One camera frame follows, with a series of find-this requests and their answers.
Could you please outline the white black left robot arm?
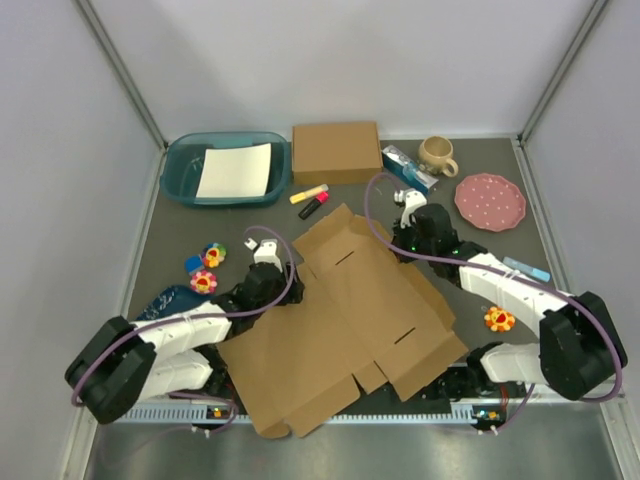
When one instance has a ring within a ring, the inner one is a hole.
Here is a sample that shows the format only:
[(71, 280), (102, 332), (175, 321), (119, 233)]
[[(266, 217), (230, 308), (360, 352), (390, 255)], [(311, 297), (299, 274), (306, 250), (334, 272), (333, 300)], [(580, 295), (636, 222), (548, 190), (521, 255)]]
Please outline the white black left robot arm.
[(107, 320), (67, 368), (72, 404), (112, 423), (138, 402), (180, 390), (216, 396), (227, 374), (201, 352), (249, 329), (268, 309), (299, 304), (296, 265), (253, 264), (245, 280), (189, 310), (155, 320)]

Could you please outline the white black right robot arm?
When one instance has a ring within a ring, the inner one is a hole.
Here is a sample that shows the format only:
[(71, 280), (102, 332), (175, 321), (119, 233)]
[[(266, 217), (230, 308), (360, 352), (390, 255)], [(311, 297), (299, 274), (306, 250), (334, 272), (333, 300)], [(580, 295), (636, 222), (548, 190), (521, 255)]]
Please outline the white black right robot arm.
[(392, 250), (399, 261), (425, 260), (435, 274), (482, 297), (525, 325), (529, 344), (490, 343), (473, 350), (469, 388), (487, 396), (503, 382), (543, 384), (571, 400), (614, 379), (620, 390), (627, 357), (605, 302), (592, 292), (575, 296), (533, 281), (509, 268), (486, 248), (459, 239), (439, 204), (400, 200)]

